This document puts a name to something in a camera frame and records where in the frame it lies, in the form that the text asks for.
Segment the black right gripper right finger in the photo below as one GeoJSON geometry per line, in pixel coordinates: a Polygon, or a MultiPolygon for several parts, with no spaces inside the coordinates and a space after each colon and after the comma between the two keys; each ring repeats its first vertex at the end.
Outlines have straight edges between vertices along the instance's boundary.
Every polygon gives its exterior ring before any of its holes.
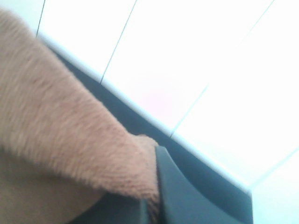
{"type": "Polygon", "coordinates": [[[225,202],[220,207],[198,191],[180,171],[167,149],[156,147],[157,173],[161,197],[161,224],[251,224],[253,223],[251,203],[238,204],[235,212],[229,212],[233,205],[225,202]]]}

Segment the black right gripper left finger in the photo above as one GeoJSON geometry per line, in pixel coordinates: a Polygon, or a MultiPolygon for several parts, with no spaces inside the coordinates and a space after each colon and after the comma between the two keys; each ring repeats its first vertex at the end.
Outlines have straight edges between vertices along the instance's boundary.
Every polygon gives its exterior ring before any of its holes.
{"type": "Polygon", "coordinates": [[[148,224],[147,202],[117,194],[105,194],[70,224],[148,224]]]}

